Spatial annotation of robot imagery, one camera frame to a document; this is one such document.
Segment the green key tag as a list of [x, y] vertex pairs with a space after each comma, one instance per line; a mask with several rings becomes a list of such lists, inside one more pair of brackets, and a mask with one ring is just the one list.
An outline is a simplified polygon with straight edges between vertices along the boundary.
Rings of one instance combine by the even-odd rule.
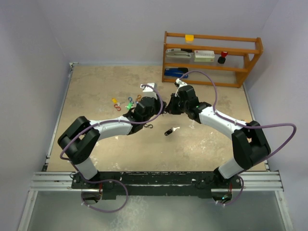
[[127, 105], [127, 109], [128, 109], [128, 110], [130, 110], [132, 107], [133, 107], [133, 103], [129, 103], [129, 104]]

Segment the red S carabiner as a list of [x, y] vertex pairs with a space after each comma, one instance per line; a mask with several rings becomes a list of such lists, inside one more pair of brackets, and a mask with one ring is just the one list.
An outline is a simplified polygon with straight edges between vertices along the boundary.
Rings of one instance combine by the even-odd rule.
[[114, 105], [114, 108], [117, 110], [117, 111], [121, 111], [121, 107], [117, 104]]

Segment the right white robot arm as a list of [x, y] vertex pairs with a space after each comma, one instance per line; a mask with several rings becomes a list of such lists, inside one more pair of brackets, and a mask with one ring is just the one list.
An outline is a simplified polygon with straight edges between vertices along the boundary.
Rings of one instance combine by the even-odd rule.
[[225, 114], [218, 116], [211, 104], [199, 101], [193, 86], [179, 83], [175, 85], [178, 89], [171, 94], [165, 109], [167, 113], [185, 113], [189, 119], [210, 126], [232, 141], [233, 157], [214, 170], [214, 183], [217, 187], [226, 188], [233, 176], [257, 165], [270, 154], [270, 146], [263, 130], [252, 129], [259, 126], [258, 122], [237, 122]]

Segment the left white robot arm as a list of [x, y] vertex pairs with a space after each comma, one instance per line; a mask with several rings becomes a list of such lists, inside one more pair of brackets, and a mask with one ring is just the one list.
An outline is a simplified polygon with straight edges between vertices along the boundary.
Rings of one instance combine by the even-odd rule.
[[142, 97], [136, 107], [112, 120], [88, 120], [78, 117], [60, 136], [57, 143], [68, 160], [83, 176], [82, 183], [89, 189], [99, 184], [98, 170], [90, 155], [96, 143], [118, 135], [131, 135], [142, 130], [153, 116], [164, 112], [166, 102], [154, 97]]

